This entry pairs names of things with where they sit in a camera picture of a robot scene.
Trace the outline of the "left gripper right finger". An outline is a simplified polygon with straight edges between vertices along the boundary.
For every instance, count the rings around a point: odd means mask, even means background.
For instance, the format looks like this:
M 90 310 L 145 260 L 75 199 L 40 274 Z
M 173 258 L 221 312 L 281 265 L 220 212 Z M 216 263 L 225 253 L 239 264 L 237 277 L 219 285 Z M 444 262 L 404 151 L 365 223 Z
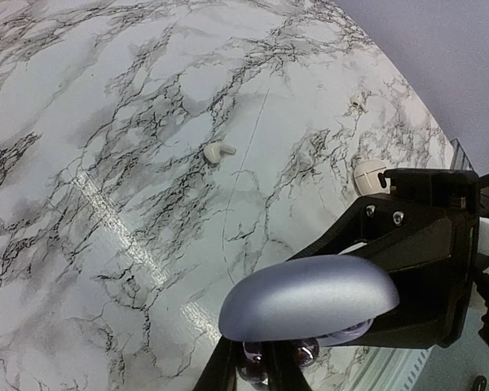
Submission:
M 306 378 L 298 366 L 293 347 L 285 341 L 264 344 L 268 389 L 272 391 L 309 390 Z

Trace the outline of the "white charging case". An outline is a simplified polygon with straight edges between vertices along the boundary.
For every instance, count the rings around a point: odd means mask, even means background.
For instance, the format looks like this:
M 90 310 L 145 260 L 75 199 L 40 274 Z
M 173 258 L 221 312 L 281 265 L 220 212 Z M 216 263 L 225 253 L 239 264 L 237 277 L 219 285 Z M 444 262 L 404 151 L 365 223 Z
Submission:
M 385 177 L 386 164 L 373 159 L 359 162 L 354 169 L 355 186 L 361 196 L 390 193 L 390 182 Z

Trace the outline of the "purple earbud charging case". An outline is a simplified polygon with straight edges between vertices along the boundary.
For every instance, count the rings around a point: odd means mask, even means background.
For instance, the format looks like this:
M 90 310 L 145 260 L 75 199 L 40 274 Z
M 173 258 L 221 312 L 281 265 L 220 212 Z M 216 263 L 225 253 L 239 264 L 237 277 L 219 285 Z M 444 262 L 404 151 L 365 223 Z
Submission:
M 347 254 L 321 255 L 242 279 L 222 304 L 218 328 L 237 342 L 316 338 L 323 346 L 341 345 L 398 304 L 397 288 L 379 266 Z

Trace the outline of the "purple earbud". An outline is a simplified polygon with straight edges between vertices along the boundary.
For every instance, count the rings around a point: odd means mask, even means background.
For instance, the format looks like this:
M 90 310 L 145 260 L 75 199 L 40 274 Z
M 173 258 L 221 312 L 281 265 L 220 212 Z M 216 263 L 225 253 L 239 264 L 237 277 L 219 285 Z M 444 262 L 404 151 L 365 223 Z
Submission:
M 289 340 L 288 347 L 301 369 L 314 364 L 319 356 L 320 346 L 315 338 Z M 264 344 L 260 342 L 243 342 L 236 359 L 240 377 L 257 389 L 267 382 L 267 361 L 263 358 L 263 348 Z

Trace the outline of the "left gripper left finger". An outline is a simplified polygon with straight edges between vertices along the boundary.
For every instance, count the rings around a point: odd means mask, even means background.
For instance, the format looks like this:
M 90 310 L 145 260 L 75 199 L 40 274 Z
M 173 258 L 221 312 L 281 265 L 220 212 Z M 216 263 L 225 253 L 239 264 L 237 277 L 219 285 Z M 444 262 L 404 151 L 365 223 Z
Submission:
M 195 391 L 236 391 L 240 347 L 240 343 L 221 337 L 196 382 Z

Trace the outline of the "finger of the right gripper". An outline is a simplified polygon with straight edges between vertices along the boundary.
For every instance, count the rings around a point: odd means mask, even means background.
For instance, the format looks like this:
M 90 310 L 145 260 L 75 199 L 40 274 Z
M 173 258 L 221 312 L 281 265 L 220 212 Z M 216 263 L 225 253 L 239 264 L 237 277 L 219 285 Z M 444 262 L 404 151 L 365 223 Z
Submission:
M 447 348 L 461 336 L 468 305 L 468 286 L 461 290 L 447 290 L 444 286 L 424 291 L 407 290 L 400 304 L 375 318 L 365 334 L 338 346 Z
M 463 209 L 396 199 L 358 199 L 293 260 L 351 252 L 385 271 L 411 270 L 456 255 L 467 246 L 471 215 Z

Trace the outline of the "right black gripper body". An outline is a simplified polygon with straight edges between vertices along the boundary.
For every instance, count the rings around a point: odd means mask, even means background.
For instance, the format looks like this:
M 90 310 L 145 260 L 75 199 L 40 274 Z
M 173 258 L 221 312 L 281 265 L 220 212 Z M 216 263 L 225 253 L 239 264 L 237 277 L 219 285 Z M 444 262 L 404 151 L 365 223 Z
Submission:
M 388 271 L 400 302 L 407 290 L 442 286 L 461 290 L 468 286 L 469 303 L 473 292 L 483 299 L 478 334 L 489 345 L 489 250 L 482 243 L 487 237 L 483 225 L 489 222 L 489 175 L 479 178 L 470 171 L 395 169 L 386 176 L 390 179 L 391 199 L 463 209 L 471 215 L 467 246 L 462 248 L 457 241 L 454 258 L 411 270 Z

